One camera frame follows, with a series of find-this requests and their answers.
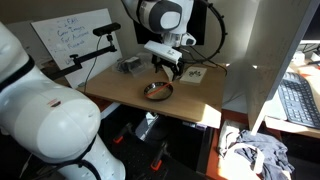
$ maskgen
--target desk surface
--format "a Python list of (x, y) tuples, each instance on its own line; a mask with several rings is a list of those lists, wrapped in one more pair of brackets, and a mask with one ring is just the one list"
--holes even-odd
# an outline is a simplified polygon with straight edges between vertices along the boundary
[(87, 84), (86, 93), (113, 102), (182, 120), (219, 128), (225, 73), (221, 68), (207, 68), (200, 86), (172, 83), (173, 94), (167, 100), (154, 102), (143, 95), (144, 88), (152, 82), (168, 78), (164, 71), (149, 69), (139, 77), (104, 70)]
[[(311, 86), (315, 103), (318, 110), (320, 110), (320, 70), (318, 70), (316, 66), (306, 66), (305, 63), (296, 64), (291, 62), (287, 71), (300, 73), (307, 79)], [(308, 128), (270, 116), (266, 116), (264, 120), (268, 128), (320, 138), (320, 130), (318, 129)]]

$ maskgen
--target black cable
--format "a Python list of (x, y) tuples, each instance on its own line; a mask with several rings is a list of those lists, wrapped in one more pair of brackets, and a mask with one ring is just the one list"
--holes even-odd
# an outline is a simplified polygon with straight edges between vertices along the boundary
[[(101, 40), (101, 38), (102, 38), (102, 36), (100, 36), (100, 37), (99, 37), (99, 40), (98, 40), (98, 43), (97, 43), (96, 51), (98, 51), (98, 49), (99, 49), (99, 44), (100, 44), (100, 40)], [(91, 69), (90, 69), (90, 71), (89, 71), (89, 73), (88, 73), (88, 76), (87, 76), (87, 78), (86, 78), (86, 81), (84, 82), (85, 84), (84, 84), (83, 94), (86, 94), (86, 90), (87, 90), (87, 82), (88, 82), (89, 76), (90, 76), (90, 74), (91, 74), (91, 72), (92, 72), (92, 70), (93, 70), (94, 66), (96, 65), (97, 59), (98, 59), (98, 56), (96, 56), (96, 57), (94, 58), (93, 65), (92, 65), (92, 67), (91, 67)]]
[(212, 63), (212, 64), (220, 67), (221, 69), (223, 69), (223, 70), (224, 70), (224, 76), (227, 76), (227, 75), (228, 75), (228, 70), (227, 70), (225, 67), (223, 67), (223, 66), (221, 66), (220, 64), (217, 64), (217, 63), (215, 63), (215, 62), (213, 62), (213, 61), (211, 61), (211, 60), (208, 60), (208, 61), (209, 61), (210, 63)]
[(316, 44), (311, 44), (311, 45), (307, 48), (308, 45), (309, 45), (309, 44), (305, 44), (305, 46), (304, 46), (304, 48), (303, 48), (303, 50), (302, 50), (303, 53), (305, 52), (305, 50), (310, 49), (311, 47), (313, 47), (313, 46), (316, 45)]
[(220, 28), (221, 28), (221, 39), (220, 39), (220, 43), (219, 43), (218, 48), (209, 57), (207, 57), (207, 58), (204, 57), (203, 59), (196, 60), (196, 61), (195, 60), (191, 60), (191, 62), (188, 59), (181, 59), (184, 63), (194, 63), (194, 62), (203, 63), (203, 62), (209, 61), (216, 54), (220, 53), (220, 49), (222, 48), (222, 46), (224, 44), (224, 41), (225, 41), (225, 38), (226, 38), (226, 35), (227, 35), (226, 27), (225, 27), (225, 24), (224, 24), (224, 21), (223, 21), (224, 16), (220, 15), (220, 13), (213, 7), (212, 3), (208, 3), (205, 0), (198, 0), (198, 1), (201, 1), (202, 3), (204, 3), (210, 9), (210, 11), (216, 16), (216, 18), (217, 18), (217, 20), (218, 20), (218, 22), (220, 24)]
[(198, 50), (196, 50), (193, 46), (190, 46), (190, 48), (196, 52), (199, 56), (201, 56), (203, 59), (206, 59), (206, 57), (204, 57), (204, 55), (202, 55)]

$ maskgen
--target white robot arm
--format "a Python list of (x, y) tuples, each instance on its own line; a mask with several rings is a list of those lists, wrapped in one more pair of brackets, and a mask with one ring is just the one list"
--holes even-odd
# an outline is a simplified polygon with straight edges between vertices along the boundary
[(193, 0), (122, 0), (128, 15), (150, 31), (162, 34), (170, 47), (192, 46), (196, 40), (187, 33)]
[(162, 44), (149, 41), (145, 48), (160, 57), (153, 59), (156, 72), (165, 65), (173, 72), (173, 79), (181, 76), (184, 63), (182, 53), (172, 47), (193, 46), (196, 39), (187, 32), (194, 0), (122, 0), (127, 14), (151, 32), (162, 35)]
[[(0, 22), (0, 127), (71, 180), (124, 179), (123, 164), (97, 135), (98, 107), (82, 93), (44, 76)], [(96, 174), (78, 162), (91, 164)]]

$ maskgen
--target cable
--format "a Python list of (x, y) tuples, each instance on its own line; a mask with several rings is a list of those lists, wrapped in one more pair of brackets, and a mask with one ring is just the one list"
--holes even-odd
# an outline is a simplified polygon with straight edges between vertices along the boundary
[(227, 76), (227, 75), (228, 75), (228, 70), (227, 70), (225, 67), (223, 67), (223, 66), (221, 66), (220, 64), (217, 64), (217, 63), (215, 63), (215, 62), (213, 62), (213, 61), (211, 61), (211, 60), (208, 60), (208, 61), (209, 61), (210, 63), (212, 63), (212, 64), (220, 67), (221, 69), (223, 69), (223, 70), (224, 70), (224, 76)]
[(220, 28), (221, 28), (221, 39), (220, 39), (220, 43), (219, 43), (218, 48), (213, 52), (212, 55), (210, 55), (207, 58), (203, 57), (203, 59), (196, 60), (196, 61), (195, 60), (191, 60), (192, 62), (190, 62), (190, 60), (188, 60), (188, 59), (181, 59), (185, 63), (194, 63), (194, 62), (203, 63), (203, 62), (209, 61), (216, 54), (220, 53), (220, 49), (222, 48), (222, 46), (224, 44), (224, 41), (225, 41), (225, 38), (226, 38), (226, 35), (227, 35), (226, 27), (225, 27), (225, 24), (224, 24), (224, 21), (223, 21), (224, 16), (220, 15), (220, 13), (213, 7), (212, 3), (209, 3), (209, 2), (207, 2), (205, 0), (199, 0), (199, 1), (204, 3), (211, 10), (211, 12), (216, 16), (216, 18), (217, 18), (217, 20), (218, 20), (218, 22), (220, 24)]
[(309, 44), (305, 44), (305, 46), (304, 46), (304, 48), (303, 48), (303, 50), (302, 50), (303, 53), (305, 52), (305, 50), (310, 49), (311, 47), (313, 47), (313, 46), (316, 45), (316, 44), (311, 44), (311, 45), (307, 48), (308, 45), (309, 45)]
[[(99, 40), (98, 40), (98, 43), (97, 43), (96, 51), (98, 51), (98, 49), (99, 49), (99, 44), (100, 44), (100, 40), (101, 40), (101, 38), (102, 38), (102, 36), (100, 36), (100, 37), (99, 37)], [(98, 56), (96, 56), (96, 57), (94, 58), (93, 65), (92, 65), (92, 67), (91, 67), (91, 69), (90, 69), (90, 71), (89, 71), (89, 73), (88, 73), (87, 78), (86, 78), (86, 81), (85, 81), (85, 84), (84, 84), (83, 94), (86, 94), (86, 90), (87, 90), (87, 82), (88, 82), (89, 76), (90, 76), (90, 74), (91, 74), (91, 72), (92, 72), (92, 70), (93, 70), (94, 66), (96, 65), (97, 59), (98, 59)]]
[(31, 157), (32, 157), (32, 154), (30, 153), (30, 156), (29, 156), (28, 160), (26, 161), (26, 163), (24, 163), (24, 165), (22, 167), (19, 179), (21, 179), (23, 173), (26, 171), (27, 167), (29, 166), (29, 161), (30, 161)]
[(320, 50), (320, 44), (318, 45), (318, 47), (312, 48), (312, 49), (310, 49), (310, 50), (308, 50), (308, 51), (304, 51), (303, 53), (311, 52), (311, 51), (313, 51), (313, 50), (319, 51), (319, 50)]

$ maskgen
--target computer keyboard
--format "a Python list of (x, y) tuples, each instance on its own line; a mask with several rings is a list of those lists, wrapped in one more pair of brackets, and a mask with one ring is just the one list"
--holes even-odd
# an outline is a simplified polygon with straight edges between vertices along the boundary
[(320, 113), (309, 82), (297, 73), (286, 72), (279, 87), (279, 97), (288, 121), (320, 129)]

